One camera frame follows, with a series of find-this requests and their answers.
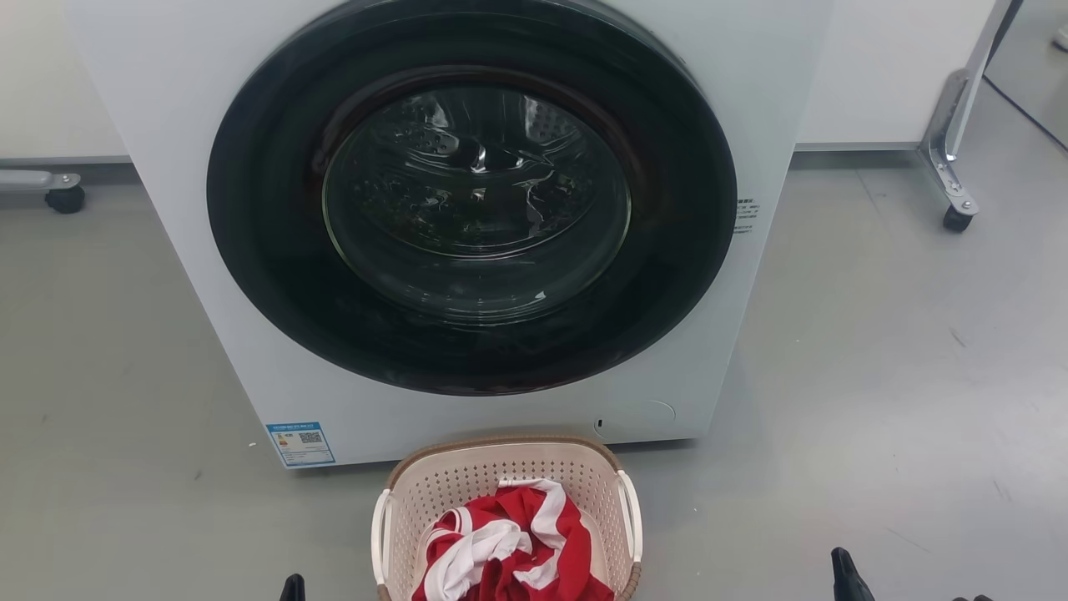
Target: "black caster wheel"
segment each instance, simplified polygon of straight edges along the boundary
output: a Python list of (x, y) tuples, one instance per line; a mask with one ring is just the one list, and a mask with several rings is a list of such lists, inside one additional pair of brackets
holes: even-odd
[(64, 215), (77, 212), (85, 206), (85, 190), (81, 189), (81, 186), (48, 190), (45, 202), (57, 212)]
[(945, 209), (945, 217), (942, 217), (942, 226), (953, 232), (962, 232), (967, 230), (968, 224), (972, 222), (972, 215), (958, 212), (957, 209), (951, 205), (949, 208)]

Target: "washing machine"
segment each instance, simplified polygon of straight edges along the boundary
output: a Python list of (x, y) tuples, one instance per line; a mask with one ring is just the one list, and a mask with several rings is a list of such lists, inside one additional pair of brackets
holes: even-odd
[(832, 0), (65, 9), (286, 468), (708, 432)]

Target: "metal bracket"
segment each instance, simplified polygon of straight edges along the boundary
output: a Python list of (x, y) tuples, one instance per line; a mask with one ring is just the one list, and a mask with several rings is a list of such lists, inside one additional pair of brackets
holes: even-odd
[(0, 192), (60, 190), (73, 188), (79, 181), (81, 176), (77, 173), (0, 169)]
[(979, 211), (979, 207), (953, 171), (952, 162), (957, 157), (947, 152), (946, 140), (949, 124), (960, 105), (960, 98), (968, 86), (969, 79), (967, 68), (953, 72), (946, 79), (942, 96), (934, 107), (934, 114), (931, 116), (930, 124), (927, 125), (927, 132), (924, 135), (924, 140), (920, 142), (920, 157), (930, 168), (934, 177), (941, 181), (945, 196), (953, 208), (961, 215), (972, 216)]

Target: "beige plastic basket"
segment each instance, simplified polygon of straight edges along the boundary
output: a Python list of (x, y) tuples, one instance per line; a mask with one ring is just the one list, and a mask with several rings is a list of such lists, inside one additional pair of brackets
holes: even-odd
[(642, 573), (642, 513), (630, 478), (603, 445), (574, 437), (503, 437), (423, 449), (400, 462), (375, 505), (371, 559), (381, 601), (408, 601), (426, 571), (426, 539), (445, 512), (501, 480), (563, 485), (593, 541), (591, 571), (618, 601)]

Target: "round glass door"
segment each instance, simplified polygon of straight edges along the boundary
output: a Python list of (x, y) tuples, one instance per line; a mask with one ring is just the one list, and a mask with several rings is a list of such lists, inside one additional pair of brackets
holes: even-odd
[(325, 361), (447, 395), (641, 353), (708, 289), (736, 205), (681, 61), (593, 0), (342, 4), (245, 83), (207, 176), (256, 311)]
[(397, 305), (447, 323), (545, 315), (627, 234), (623, 168), (579, 117), (505, 88), (396, 99), (341, 144), (323, 186), (331, 240)]

